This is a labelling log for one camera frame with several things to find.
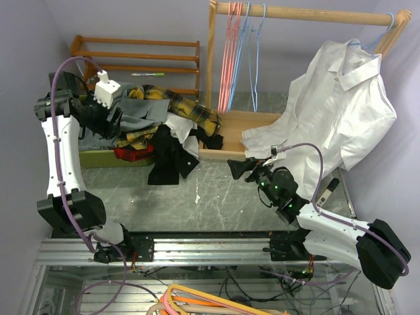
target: white wall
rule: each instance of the white wall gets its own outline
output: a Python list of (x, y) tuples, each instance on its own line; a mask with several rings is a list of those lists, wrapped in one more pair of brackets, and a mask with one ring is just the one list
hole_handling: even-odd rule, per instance
[[(381, 66), (398, 119), (346, 179), (359, 219), (387, 221), (413, 256), (410, 274), (392, 289), (399, 314), (406, 315), (420, 311), (420, 3), (381, 1), (376, 11), (399, 9), (411, 9), (413, 19)], [(362, 40), (369, 43), (375, 32), (375, 28), (366, 27)]]
[(46, 197), (48, 162), (33, 107), (68, 48), (41, 0), (2, 1), (0, 42), (0, 313), (17, 314), (50, 231), (36, 209)]
[[(200, 41), (201, 90), (205, 88), (208, 0), (45, 0), (58, 29), (70, 44), (76, 34), (169, 41)], [(379, 0), (266, 0), (267, 5), (372, 12)], [(217, 16), (213, 88), (219, 90), (226, 16)], [(254, 19), (255, 28), (260, 19)], [(266, 19), (260, 47), (260, 91), (287, 92), (290, 81), (304, 74), (321, 44), (348, 41), (363, 26)], [(237, 91), (249, 90), (247, 47)], [(175, 85), (178, 79), (168, 83)]]

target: gray marble floor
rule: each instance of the gray marble floor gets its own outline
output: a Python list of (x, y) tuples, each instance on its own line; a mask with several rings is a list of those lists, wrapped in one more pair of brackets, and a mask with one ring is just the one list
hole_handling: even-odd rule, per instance
[[(212, 99), (212, 107), (217, 107), (217, 94)], [(281, 113), (287, 96), (260, 93), (260, 99), (261, 112)], [(253, 110), (251, 95), (237, 93), (232, 106), (235, 110)], [(88, 191), (104, 201), (108, 218), (131, 231), (295, 229), (281, 222), (274, 209), (261, 203), (255, 184), (233, 180), (224, 161), (201, 160), (178, 186), (148, 186), (152, 167), (84, 169), (83, 178)], [(326, 178), (324, 186), (331, 179)], [(341, 185), (325, 209), (348, 216)]]

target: wooden clothes rack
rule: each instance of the wooden clothes rack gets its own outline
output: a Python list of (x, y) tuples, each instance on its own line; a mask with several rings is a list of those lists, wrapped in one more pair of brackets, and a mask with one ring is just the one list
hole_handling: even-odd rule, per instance
[[(217, 2), (210, 0), (209, 7), (209, 44), (207, 55), (207, 82), (205, 105), (210, 108), (211, 103), (211, 80), (213, 76), (213, 54), (215, 42), (215, 24), (216, 14), (228, 14), (228, 3)], [(241, 15), (245, 16), (247, 12), (247, 5), (242, 6)], [(249, 8), (249, 16), (264, 15), (264, 6), (251, 5)], [(332, 10), (314, 10), (314, 9), (300, 9), (289, 7), (275, 7), (267, 6), (267, 18), (284, 18), (289, 20), (305, 20), (317, 22), (334, 22), (347, 24), (365, 24), (374, 26), (390, 26), (392, 24), (392, 17), (389, 14), (373, 14), (363, 12), (346, 12), (346, 11), (332, 11)], [(395, 21), (392, 29), (388, 31), (378, 43), (375, 54), (382, 54), (385, 58), (392, 46), (395, 44), (398, 37), (401, 35), (404, 28), (411, 19), (411, 12), (408, 10), (400, 10), (395, 16)], [(220, 128), (220, 134), (224, 137), (224, 145), (222, 150), (208, 150), (200, 149), (200, 156), (203, 158), (213, 159), (245, 159), (245, 147), (240, 142), (242, 139), (242, 131), (270, 125), (276, 121), (280, 114), (268, 113), (253, 113), (231, 111), (225, 114), (220, 114), (223, 119), (223, 125)]]
[[(182, 55), (182, 54), (137, 54), (131, 52), (107, 52), (107, 51), (90, 51), (84, 44), (86, 43), (104, 43), (104, 44), (130, 44), (130, 45), (147, 45), (147, 46), (166, 46), (166, 47), (192, 47), (194, 49), (194, 55)], [(170, 68), (165, 66), (127, 66), (121, 64), (100, 64), (103, 70), (123, 70), (123, 71), (147, 71), (147, 72), (164, 72), (172, 74), (191, 74), (195, 75), (196, 82), (193, 89), (178, 89), (170, 88), (182, 95), (194, 95), (198, 101), (200, 91), (200, 42), (185, 42), (185, 41), (147, 41), (141, 39), (120, 39), (120, 38), (103, 38), (103, 37), (83, 37), (76, 35), (73, 43), (70, 46), (70, 53), (72, 56), (84, 56), (87, 58), (92, 57), (109, 57), (109, 58), (132, 58), (132, 59), (147, 59), (147, 60), (170, 60), (179, 62), (195, 62), (196, 67), (177, 67)], [(97, 69), (90, 63), (86, 62), (85, 73), (83, 80), (86, 82), (94, 75), (96, 75)], [(95, 88), (95, 84), (88, 85), (90, 89)]]

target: pile of clothes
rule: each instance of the pile of clothes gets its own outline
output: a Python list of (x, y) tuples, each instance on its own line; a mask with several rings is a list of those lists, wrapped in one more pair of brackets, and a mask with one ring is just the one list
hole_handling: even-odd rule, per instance
[(161, 87), (120, 84), (112, 104), (123, 112), (119, 136), (108, 140), (86, 130), (81, 151), (113, 149), (116, 158), (126, 161), (154, 158), (148, 184), (174, 185), (199, 163), (198, 141), (208, 149), (222, 148), (216, 111)]

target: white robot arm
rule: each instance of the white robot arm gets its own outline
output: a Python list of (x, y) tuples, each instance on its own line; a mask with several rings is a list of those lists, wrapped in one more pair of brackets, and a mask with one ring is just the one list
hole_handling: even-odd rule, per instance
[[(119, 127), (121, 112), (116, 110), (113, 118), (108, 121), (112, 104), (112, 95), (118, 90), (119, 84), (110, 81), (106, 72), (99, 72), (100, 82), (96, 84), (94, 97), (85, 102), (77, 98), (76, 84), (71, 73), (63, 73), (61, 91), (56, 94), (56, 117), (51, 115), (51, 98), (48, 96), (38, 100), (35, 113), (41, 121), (47, 140), (49, 159), (49, 185), (47, 199), (37, 202), (41, 216), (54, 228), (56, 235), (68, 235), (75, 232), (74, 226), (65, 213), (62, 194), (65, 194), (68, 207), (84, 235), (96, 238), (102, 242), (101, 248), (116, 244), (120, 249), (131, 250), (128, 231), (118, 223), (107, 220), (102, 200), (86, 191), (81, 174), (78, 137), (80, 125), (90, 128), (104, 137), (112, 137)], [(54, 135), (53, 119), (56, 119), (57, 136)], [(55, 144), (58, 142), (58, 159)], [(58, 180), (58, 166), (62, 180)], [(112, 259), (111, 253), (95, 257), (104, 263)]]
[[(296, 144), (280, 151), (304, 145), (314, 147), (322, 160), (313, 144)], [(401, 275), (408, 273), (411, 255), (386, 222), (363, 222), (319, 209), (315, 202), (317, 191), (311, 203), (300, 198), (296, 194), (298, 185), (287, 168), (271, 171), (277, 161), (277, 147), (271, 151), (269, 159), (228, 160), (228, 164), (234, 179), (251, 171), (245, 181), (257, 183), (258, 193), (264, 192), (270, 200), (266, 206), (277, 207), (278, 216), (289, 224), (297, 221), (299, 229), (290, 250), (300, 257), (319, 255), (347, 263), (385, 289), (392, 288)]]

